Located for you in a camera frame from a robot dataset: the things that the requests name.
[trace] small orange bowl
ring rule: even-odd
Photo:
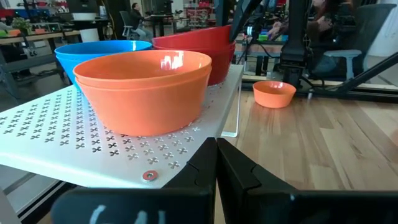
[[[283,108],[292,101],[296,88],[278,81],[261,81],[253,85],[254,100],[266,108]]]
[[[35,34],[44,34],[45,29],[35,29]]]
[[[18,29],[9,30],[9,31],[8,31],[8,36],[9,36],[9,37],[16,37],[16,36],[18,36],[18,34],[20,34],[20,33],[21,33],[21,31],[18,30]]]

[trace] stacked bowls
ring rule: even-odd
[[[235,42],[229,42],[231,26],[200,29],[167,37],[152,39],[155,49],[191,50],[207,54],[212,59],[213,70],[209,85],[224,81],[235,51]]]
[[[73,72],[105,126],[119,134],[153,136],[199,117],[211,58],[184,50],[148,50],[98,57]]]
[[[73,68],[79,63],[105,55],[152,48],[149,42],[138,40],[108,40],[64,45],[55,49],[55,55],[72,83],[76,84]]]

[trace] red bowl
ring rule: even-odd
[[[156,45],[154,45],[154,48],[156,50],[168,49]],[[211,70],[210,73],[208,85],[215,85],[224,81],[225,77],[228,74],[229,65],[232,61],[235,51],[235,44],[233,43],[230,46],[224,47],[223,50],[219,51],[214,51],[213,49],[201,49],[201,50],[184,49],[184,50],[191,50],[203,53],[211,57],[211,66],[213,67],[213,69]]]
[[[153,45],[168,49],[213,49],[218,50],[231,44],[229,32],[231,25],[200,29],[182,34],[156,37],[152,39]]]

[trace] metal rod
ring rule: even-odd
[[[388,68],[394,66],[398,63],[398,53],[392,54],[390,57],[384,59],[383,61],[377,63],[375,66],[371,67],[369,70],[359,74],[357,77],[348,80],[342,84],[336,91],[344,93],[358,87],[360,84],[365,83],[371,78],[379,75],[381,72],[387,70]]]

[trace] perforated metal sheet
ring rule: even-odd
[[[113,133],[73,86],[0,113],[0,164],[85,187],[159,188],[220,136],[243,67],[208,87],[201,117],[163,136]],[[155,170],[157,178],[142,175]]]

